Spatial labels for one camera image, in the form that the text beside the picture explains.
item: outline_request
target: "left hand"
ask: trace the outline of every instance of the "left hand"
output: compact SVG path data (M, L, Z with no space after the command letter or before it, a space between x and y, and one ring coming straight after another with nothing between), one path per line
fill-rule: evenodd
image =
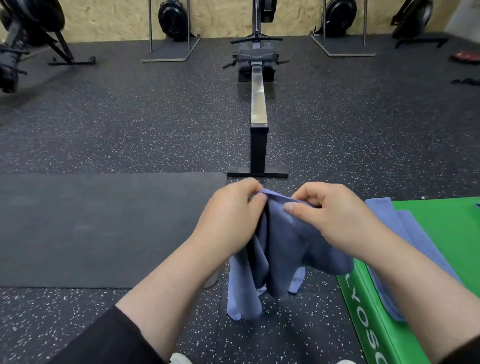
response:
M255 233L267 202L266 195L256 194L261 189L256 179L246 178L216 191L191 238L222 261L239 252Z

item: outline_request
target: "black sleeve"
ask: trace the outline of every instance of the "black sleeve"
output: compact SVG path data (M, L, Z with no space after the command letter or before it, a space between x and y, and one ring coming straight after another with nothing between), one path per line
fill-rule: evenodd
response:
M480 336L459 347L440 362L440 364L470 363L480 363Z
M112 307L48 364L164 364L140 329Z

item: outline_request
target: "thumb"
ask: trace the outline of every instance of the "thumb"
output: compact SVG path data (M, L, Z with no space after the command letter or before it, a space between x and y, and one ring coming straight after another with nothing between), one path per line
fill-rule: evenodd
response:
M255 219L258 220L258 218L262 214L267 199L267 195L265 194L256 194L248 203L248 207Z
M320 227L321 209L307 206L300 202L287 202L283 205L283 208L296 218L308 222L316 228Z

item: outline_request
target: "red object on floor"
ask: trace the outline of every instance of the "red object on floor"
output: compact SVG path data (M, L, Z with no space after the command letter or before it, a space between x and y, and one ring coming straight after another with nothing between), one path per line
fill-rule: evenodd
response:
M460 63L480 64L480 54L472 52L460 52L450 56L450 60Z

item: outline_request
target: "forearm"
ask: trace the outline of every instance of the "forearm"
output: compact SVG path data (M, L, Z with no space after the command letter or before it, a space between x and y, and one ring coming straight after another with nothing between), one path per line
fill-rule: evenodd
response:
M387 284L431 362L480 334L477 296L397 235L378 246L366 263Z
M190 238L116 306L168 361L196 296L221 263L207 247Z

